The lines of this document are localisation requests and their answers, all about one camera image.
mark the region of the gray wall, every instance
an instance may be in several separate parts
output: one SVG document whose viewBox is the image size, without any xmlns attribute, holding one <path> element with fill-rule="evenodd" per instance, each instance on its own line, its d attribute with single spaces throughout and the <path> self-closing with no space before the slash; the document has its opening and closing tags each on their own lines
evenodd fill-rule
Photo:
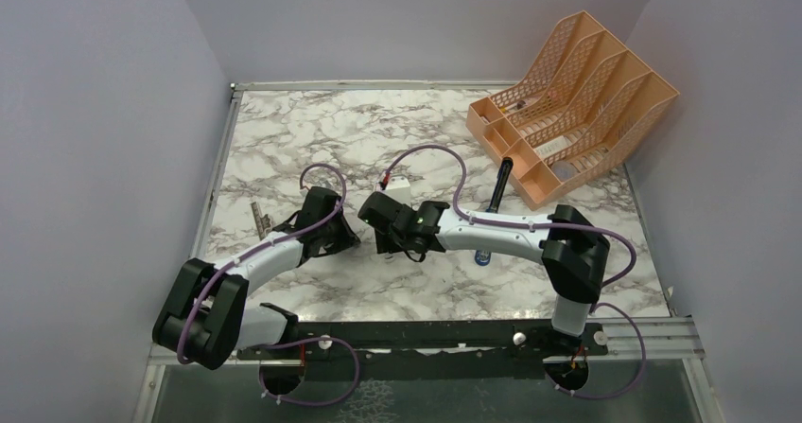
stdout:
<svg viewBox="0 0 802 423">
<path fill-rule="evenodd" d="M 629 169 L 660 279 L 693 313 L 730 423 L 799 421 L 799 11 L 652 0 L 627 42 L 682 92 Z"/>
<path fill-rule="evenodd" d="M 227 79 L 184 0 L 0 0 L 0 415 L 127 421 Z"/>
<path fill-rule="evenodd" d="M 229 78 L 520 79 L 587 9 L 626 39 L 648 0 L 186 0 Z"/>
</svg>

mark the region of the gray marble vein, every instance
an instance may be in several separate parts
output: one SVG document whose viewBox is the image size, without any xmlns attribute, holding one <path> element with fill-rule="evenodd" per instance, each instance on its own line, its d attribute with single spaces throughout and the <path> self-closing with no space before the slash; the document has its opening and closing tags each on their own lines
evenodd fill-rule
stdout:
<svg viewBox="0 0 802 423">
<path fill-rule="evenodd" d="M 476 90 L 354 90 L 246 92 L 223 177 L 208 259 L 235 254 L 258 241 L 251 203 L 274 222 L 297 210 L 301 170 L 315 162 L 345 175 L 345 216 L 362 239 L 355 249 L 312 259 L 282 273 L 256 292 L 249 305 L 271 302 L 302 320 L 445 320 L 549 317 L 554 291 L 545 270 L 515 257 L 494 255 L 487 267 L 472 252 L 430 254 L 421 264 L 403 255 L 375 254 L 373 231 L 356 217 L 375 181 L 392 159 L 411 146 L 438 143 L 458 152 L 468 167 L 464 208 L 483 209 L 497 168 L 465 128 L 468 104 L 489 92 Z M 437 150 L 412 155 L 397 173 L 412 181 L 415 201 L 450 201 L 459 178 L 453 158 Z M 338 188 L 324 169 L 308 184 Z M 595 225 L 615 230 L 637 247 L 635 269 L 605 289 L 602 301 L 635 316 L 668 316 L 654 264 L 624 173 L 579 188 L 559 203 L 578 207 Z M 556 203 L 534 213 L 553 210 Z M 530 214 L 511 186 L 501 213 Z M 628 262 L 614 240 L 607 273 Z M 600 310 L 600 316 L 614 314 Z"/>
</svg>

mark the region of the purple cable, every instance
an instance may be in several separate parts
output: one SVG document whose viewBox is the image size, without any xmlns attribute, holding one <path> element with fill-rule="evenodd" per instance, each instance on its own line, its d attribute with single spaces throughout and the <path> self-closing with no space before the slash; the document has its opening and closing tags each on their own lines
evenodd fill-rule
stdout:
<svg viewBox="0 0 802 423">
<path fill-rule="evenodd" d="M 395 158 L 395 160 L 384 171 L 384 173 L 385 174 L 390 173 L 390 171 L 392 171 L 392 169 L 394 167 L 396 167 L 398 165 L 398 163 L 401 160 L 403 160 L 404 158 L 406 158 L 408 155 L 410 155 L 412 153 L 415 153 L 418 150 L 424 150 L 424 149 L 435 149 L 435 150 L 445 151 L 447 153 L 450 153 L 451 156 L 456 158 L 457 162 L 460 163 L 460 167 L 462 168 L 462 177 L 460 178 L 460 182 L 457 184 L 456 191 L 454 191 L 454 198 L 453 198 L 453 200 L 451 202 L 451 205 L 453 206 L 454 211 L 457 213 L 457 215 L 460 216 L 460 218 L 462 218 L 463 220 L 471 220 L 471 217 L 469 217 L 467 214 L 465 214 L 465 212 L 463 212 L 460 209 L 460 206 L 458 204 L 459 198 L 460 198 L 460 192 L 462 192 L 462 186 L 465 185 L 465 179 L 468 176 L 468 169 L 467 169 L 467 167 L 465 167 L 465 162 L 463 161 L 462 157 L 459 154 L 457 154 L 456 151 L 454 151 L 452 149 L 449 149 L 446 146 L 441 146 L 439 144 L 425 144 L 423 146 L 413 147 L 413 148 L 405 151 L 404 153 L 401 153 L 400 155 L 398 155 L 398 157 Z M 622 236 L 619 233 L 616 233 L 616 232 L 613 232 L 613 231 L 610 231 L 608 229 L 604 229 L 604 228 L 601 228 L 601 227 L 584 226 L 584 225 L 581 225 L 581 224 L 571 224 L 571 223 L 568 223 L 568 222 L 542 222 L 542 223 L 533 224 L 532 226 L 529 226 L 525 222 L 483 220 L 481 218 L 473 218 L 473 222 L 475 222 L 476 224 L 485 224 L 485 225 L 488 225 L 488 226 L 511 227 L 511 228 L 514 228 L 514 229 L 527 229 L 527 230 L 529 230 L 529 229 L 554 229 L 554 228 L 574 229 L 576 231 L 586 231 L 586 232 L 592 232 L 592 233 L 595 233 L 595 234 L 602 234 L 604 236 L 612 237 L 612 238 L 620 241 L 627 248 L 627 250 L 629 250 L 629 254 L 630 254 L 629 264 L 626 267 L 624 267 L 624 270 L 622 270 L 621 272 L 613 275 L 609 279 L 604 280 L 601 283 L 602 287 L 609 286 L 610 284 L 613 284 L 616 281 L 620 280 L 622 277 L 626 276 L 626 274 L 628 274 L 635 267 L 636 251 L 635 251 L 635 246 L 632 244 L 632 242 L 629 241 L 627 238 L 625 238 L 624 236 Z"/>
<path fill-rule="evenodd" d="M 354 380 L 351 381 L 351 386 L 348 387 L 348 390 L 346 390 L 345 393 L 343 393 L 338 397 L 335 397 L 334 399 L 329 399 L 327 401 L 303 401 L 300 399 L 295 399 L 293 397 L 284 397 L 284 395 L 277 396 L 268 391 L 268 387 L 265 386 L 265 381 L 262 378 L 262 373 L 259 373 L 258 379 L 259 379 L 259 385 L 262 387 L 262 390 L 264 391 L 263 397 L 264 396 L 272 397 L 273 399 L 277 399 L 279 402 L 283 401 L 283 402 L 288 402 L 290 404 L 297 404 L 299 406 L 325 407 L 325 406 L 330 406 L 332 404 L 337 404 L 338 402 L 346 399 L 352 393 L 354 393 L 354 390 L 356 390 L 357 386 L 359 385 L 359 356 L 357 356 L 357 351 L 354 350 L 354 347 L 352 347 L 349 343 L 341 340 L 340 338 L 328 338 L 321 336 L 319 338 L 307 338 L 305 340 L 293 341 L 292 343 L 286 343 L 286 344 L 261 345 L 260 347 L 269 350 L 286 349 L 288 347 L 295 347 L 301 344 L 316 343 L 320 341 L 331 341 L 334 343 L 342 344 L 348 349 L 349 352 L 351 352 L 351 357 L 354 358 Z"/>
<path fill-rule="evenodd" d="M 345 177 L 342 176 L 342 173 L 340 173 L 340 171 L 336 167 L 333 167 L 331 165 L 327 165 L 326 163 L 314 163 L 312 165 L 309 165 L 309 166 L 306 167 L 306 169 L 304 169 L 301 172 L 301 177 L 299 179 L 299 185 L 301 186 L 301 188 L 305 187 L 304 186 L 304 176 L 306 175 L 307 172 L 309 172 L 310 169 L 312 169 L 314 167 L 325 167 L 326 169 L 329 169 L 332 172 L 334 172 L 337 175 L 337 178 L 340 179 L 340 185 L 341 185 L 341 189 L 342 189 L 342 197 L 340 197 L 340 200 L 337 201 L 337 204 L 334 206 L 334 210 L 332 210 L 331 213 L 326 215 L 326 217 L 323 218 L 322 220 L 312 224 L 309 227 L 301 229 L 300 231 L 293 232 L 292 234 L 287 234 L 287 235 L 285 235 L 283 237 L 280 237 L 280 238 L 277 238 L 276 240 L 273 240 L 273 241 L 266 241 L 264 243 L 259 243 L 258 245 L 256 245 L 256 247 L 254 247 L 251 250 L 246 251 L 245 253 L 243 253 L 239 257 L 239 260 L 245 260 L 245 259 L 247 259 L 247 258 L 249 258 L 249 257 L 251 257 L 251 256 L 253 256 L 253 255 L 255 255 L 255 254 L 259 253 L 259 252 L 262 252 L 262 251 L 270 248 L 271 246 L 273 246 L 276 243 L 281 243 L 283 241 L 287 241 L 287 240 L 290 240 L 292 238 L 297 238 L 297 237 L 302 236 L 303 234 L 306 234 L 308 232 L 314 231 L 315 229 L 317 229 L 317 228 L 321 227 L 322 225 L 326 224 L 329 220 L 334 218 L 334 216 L 337 215 L 338 212 L 340 212 L 340 210 L 342 209 L 342 205 L 345 203 Z M 178 356 L 178 362 L 180 364 L 189 364 L 189 363 L 192 362 L 191 360 L 189 360 L 187 357 L 185 357 L 183 355 L 183 350 L 186 348 L 186 341 L 189 338 L 189 328 L 192 326 L 192 322 L 195 321 L 195 318 L 198 316 L 198 311 L 201 310 L 201 305 L 202 305 L 203 301 L 206 300 L 206 297 L 209 296 L 209 292 L 215 286 L 215 283 L 218 282 L 220 277 L 223 276 L 224 273 L 226 273 L 229 270 L 231 270 L 233 267 L 234 267 L 234 261 L 233 260 L 231 262 L 225 264 L 224 266 L 220 267 L 219 270 L 217 270 L 217 272 L 214 275 L 212 275 L 212 278 L 209 279 L 209 281 L 206 283 L 206 286 L 204 286 L 203 289 L 200 291 L 200 294 L 198 295 L 198 298 L 195 301 L 195 305 L 193 305 L 192 309 L 189 310 L 189 315 L 186 316 L 186 323 L 183 325 L 183 329 L 181 330 L 181 337 L 178 340 L 178 347 L 176 348 L 176 355 Z"/>
<path fill-rule="evenodd" d="M 635 378 L 632 379 L 631 382 L 629 382 L 629 385 L 627 385 L 624 388 L 618 390 L 617 392 L 608 393 L 606 395 L 585 395 L 585 394 L 576 393 L 576 392 L 573 392 L 573 394 L 572 394 L 570 390 L 567 390 L 567 389 L 561 387 L 560 385 L 557 385 L 557 383 L 554 382 L 554 379 L 552 379 L 551 376 L 546 375 L 546 377 L 549 378 L 551 383 L 554 384 L 554 388 L 556 390 L 558 390 L 560 392 L 563 392 L 566 395 L 569 395 L 571 397 L 577 397 L 579 399 L 600 400 L 600 399 L 611 399 L 613 397 L 620 397 L 621 395 L 623 395 L 623 394 L 629 392 L 630 390 L 632 390 L 633 388 L 635 388 L 635 386 L 643 379 L 643 375 L 646 373 L 646 344 L 643 342 L 643 335 L 640 333 L 640 329 L 637 328 L 637 324 L 635 323 L 635 321 L 631 317 L 629 317 L 621 308 L 619 308 L 619 307 L 617 307 L 617 306 L 615 306 L 613 304 L 610 304 L 610 303 L 599 303 L 599 304 L 596 305 L 596 307 L 597 308 L 598 307 L 608 307 L 608 308 L 614 309 L 621 316 L 623 316 L 623 318 L 626 319 L 627 322 L 630 323 L 632 328 L 635 329 L 635 334 L 637 335 L 637 341 L 640 343 L 640 367 L 637 369 L 637 374 L 635 375 Z"/>
</svg>

